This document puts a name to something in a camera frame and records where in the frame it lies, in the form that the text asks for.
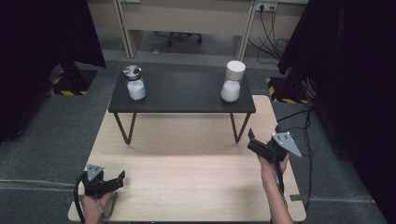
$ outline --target metal frame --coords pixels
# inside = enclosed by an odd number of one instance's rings
[[[136,114],[137,113],[134,113],[133,116],[132,116],[131,127],[129,129],[128,136],[126,136],[126,132],[123,129],[123,126],[121,124],[119,113],[113,113],[113,114],[114,114],[114,117],[116,118],[117,123],[119,124],[119,127],[120,127],[120,130],[121,130],[121,133],[122,133],[122,137],[123,137],[123,139],[125,141],[125,144],[131,145],[132,134],[134,132],[134,122],[136,120]],[[238,134],[236,132],[235,121],[233,119],[233,113],[230,113],[231,124],[233,125],[233,137],[234,137],[236,143],[238,143],[239,140],[241,140],[242,134],[244,133],[244,130],[245,130],[247,124],[248,124],[248,119],[250,118],[250,114],[251,113],[247,113],[247,116],[245,117],[244,123],[242,124],[241,131],[239,131],[239,134]]]

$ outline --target wooden platform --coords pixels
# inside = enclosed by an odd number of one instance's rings
[[[248,128],[268,141],[276,118],[268,97],[253,99],[257,112],[239,143],[228,114],[138,114],[128,146],[107,112],[87,164],[105,166],[105,180],[125,170],[110,221],[268,221],[260,164],[247,148]],[[132,115],[120,118],[130,124]],[[235,115],[236,127],[244,118]],[[290,165],[284,181],[291,217],[304,220],[303,203],[290,200],[299,194]],[[79,221],[74,204],[68,217]]]

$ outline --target silver lid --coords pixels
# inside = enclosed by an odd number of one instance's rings
[[[123,70],[125,79],[129,81],[135,81],[142,77],[142,69],[136,65],[129,65]]]

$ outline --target human hand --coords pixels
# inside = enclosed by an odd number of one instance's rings
[[[99,199],[99,203],[103,208],[106,208],[114,196],[114,191],[105,194],[101,199]],[[82,198],[82,210],[85,215],[85,223],[87,224],[96,224],[100,223],[102,219],[102,215],[99,213],[98,208],[96,207],[96,200],[92,196],[84,195]]]
[[[262,185],[266,187],[268,184],[275,183],[274,178],[274,165],[269,163],[264,157],[257,155],[260,165],[262,167]],[[286,155],[285,160],[279,163],[282,168],[282,173],[285,173],[289,161],[289,153]]]

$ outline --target jar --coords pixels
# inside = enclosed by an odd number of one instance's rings
[[[239,61],[227,63],[226,76],[221,90],[221,99],[225,102],[233,103],[238,100],[245,69],[246,66]]]
[[[142,69],[136,65],[130,65],[123,70],[129,96],[137,101],[145,97],[145,83],[143,81]]]

